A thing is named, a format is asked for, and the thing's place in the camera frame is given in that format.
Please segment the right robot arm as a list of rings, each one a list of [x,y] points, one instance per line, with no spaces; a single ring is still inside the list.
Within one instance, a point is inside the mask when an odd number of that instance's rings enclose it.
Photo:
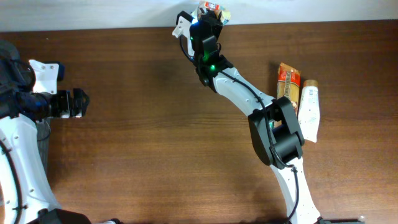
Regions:
[[[305,143],[290,100],[274,98],[245,80],[220,54],[223,25],[212,11],[189,17],[191,62],[203,85],[227,98],[248,119],[252,146],[263,164],[274,172],[287,209],[286,223],[323,223],[305,179]]]

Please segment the yellow blue snack bag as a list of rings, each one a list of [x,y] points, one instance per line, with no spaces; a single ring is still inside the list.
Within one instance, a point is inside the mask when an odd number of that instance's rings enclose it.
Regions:
[[[199,20],[202,15],[206,14],[207,12],[214,12],[216,19],[219,20],[223,25],[226,25],[231,19],[231,13],[227,10],[227,8],[209,1],[200,1],[195,10],[190,14],[194,19]]]

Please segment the white tube with gold cap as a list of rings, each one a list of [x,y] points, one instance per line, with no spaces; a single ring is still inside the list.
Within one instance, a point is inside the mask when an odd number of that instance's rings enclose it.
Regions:
[[[304,139],[317,142],[320,125],[320,104],[316,80],[304,81],[298,110],[298,122]]]

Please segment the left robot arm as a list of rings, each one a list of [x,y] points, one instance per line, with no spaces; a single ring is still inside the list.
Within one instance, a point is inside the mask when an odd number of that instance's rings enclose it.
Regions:
[[[80,88],[57,90],[65,67],[1,59],[1,189],[5,223],[89,223],[63,210],[39,154],[37,124],[48,118],[80,118],[90,99]]]

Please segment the orange spaghetti packet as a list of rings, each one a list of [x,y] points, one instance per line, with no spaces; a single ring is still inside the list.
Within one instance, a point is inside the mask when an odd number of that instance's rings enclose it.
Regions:
[[[285,96],[298,116],[300,99],[300,71],[290,65],[281,63],[277,77],[277,99]]]

